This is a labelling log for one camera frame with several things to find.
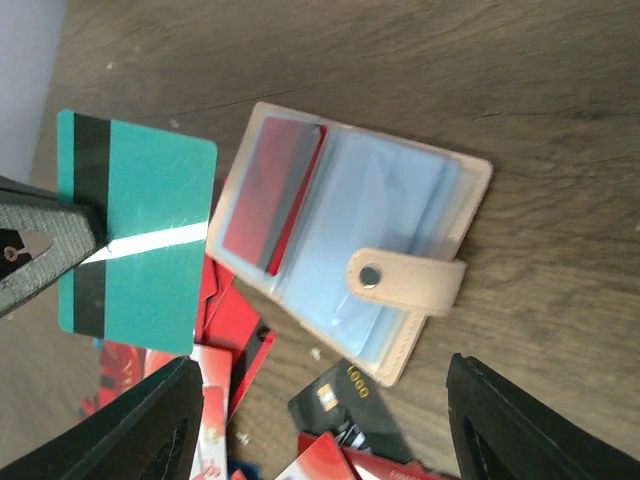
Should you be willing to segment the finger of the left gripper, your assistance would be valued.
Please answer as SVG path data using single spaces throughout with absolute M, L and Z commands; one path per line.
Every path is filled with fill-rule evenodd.
M 1 315 L 106 245 L 103 212 L 87 202 L 1 178 Z

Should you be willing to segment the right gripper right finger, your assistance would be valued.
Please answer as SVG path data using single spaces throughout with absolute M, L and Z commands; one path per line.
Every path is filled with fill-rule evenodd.
M 449 424 L 463 479 L 637 479 L 639 461 L 474 357 L 452 356 Z

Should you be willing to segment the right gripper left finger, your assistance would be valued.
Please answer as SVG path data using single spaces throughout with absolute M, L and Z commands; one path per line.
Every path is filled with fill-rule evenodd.
M 73 428 L 1 469 L 3 479 L 188 479 L 203 411 L 198 364 L 178 357 Z

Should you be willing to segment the beige leather card holder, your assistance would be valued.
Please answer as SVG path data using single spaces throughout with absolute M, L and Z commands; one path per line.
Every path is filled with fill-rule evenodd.
M 278 273 L 223 237 L 264 120 L 327 128 Z M 209 224 L 206 252 L 384 387 L 430 317 L 458 296 L 458 250 L 493 173 L 489 161 L 266 102 L 254 107 Z

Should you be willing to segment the red card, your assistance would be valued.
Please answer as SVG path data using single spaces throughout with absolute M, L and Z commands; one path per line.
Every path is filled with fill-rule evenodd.
M 223 237 L 226 250 L 278 273 L 326 134 L 319 124 L 264 120 Z

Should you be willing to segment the white pink gradient card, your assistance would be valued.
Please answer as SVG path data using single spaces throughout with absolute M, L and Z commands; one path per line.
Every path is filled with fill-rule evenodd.
M 191 479 L 227 479 L 226 425 L 232 354 L 196 345 L 191 354 L 201 369 L 203 409 Z

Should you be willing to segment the black logo card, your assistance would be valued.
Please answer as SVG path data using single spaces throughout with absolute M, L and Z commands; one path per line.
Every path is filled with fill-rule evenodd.
M 340 446 L 401 464 L 413 459 L 376 383 L 346 359 L 289 400 L 288 410 L 300 432 L 314 436 L 329 432 Z

